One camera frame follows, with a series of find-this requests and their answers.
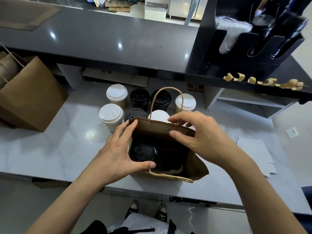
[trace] black sneaker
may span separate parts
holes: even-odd
[[[160,209],[156,213],[155,218],[157,220],[160,220],[160,221],[163,221],[163,222],[167,222],[167,209],[166,209],[165,206],[160,207]]]
[[[124,219],[126,219],[131,213],[138,213],[138,204],[137,202],[133,202],[128,211],[127,211],[127,214],[126,214],[126,217]]]

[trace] white coffee cup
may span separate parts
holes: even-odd
[[[117,104],[122,109],[126,108],[128,90],[121,84],[114,84],[108,87],[106,96],[112,104]]]
[[[99,111],[99,119],[110,132],[114,133],[117,126],[122,124],[123,110],[116,104],[106,104]]]
[[[169,114],[166,113],[163,110],[155,110],[152,113],[152,120],[155,121],[163,121],[163,122],[168,122],[168,118],[170,118]]]
[[[196,107],[195,98],[190,94],[183,94],[183,98],[184,98],[184,102],[183,102],[182,111],[192,111]],[[176,114],[181,111],[182,95],[179,95],[176,98],[175,103],[176,103],[176,109],[175,109],[175,114]]]

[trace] fingernail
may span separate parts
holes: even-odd
[[[151,163],[150,163],[150,169],[154,169],[155,167],[156,167],[156,163],[151,162]]]

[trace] electrical socket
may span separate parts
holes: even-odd
[[[289,138],[294,138],[299,135],[295,127],[289,128],[288,130],[286,130],[286,133]]]

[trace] forearm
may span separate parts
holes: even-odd
[[[235,153],[240,161],[225,170],[235,183],[253,233],[306,233],[256,163],[240,149]]]
[[[68,234],[96,194],[97,188],[77,178],[39,217],[26,234]]]

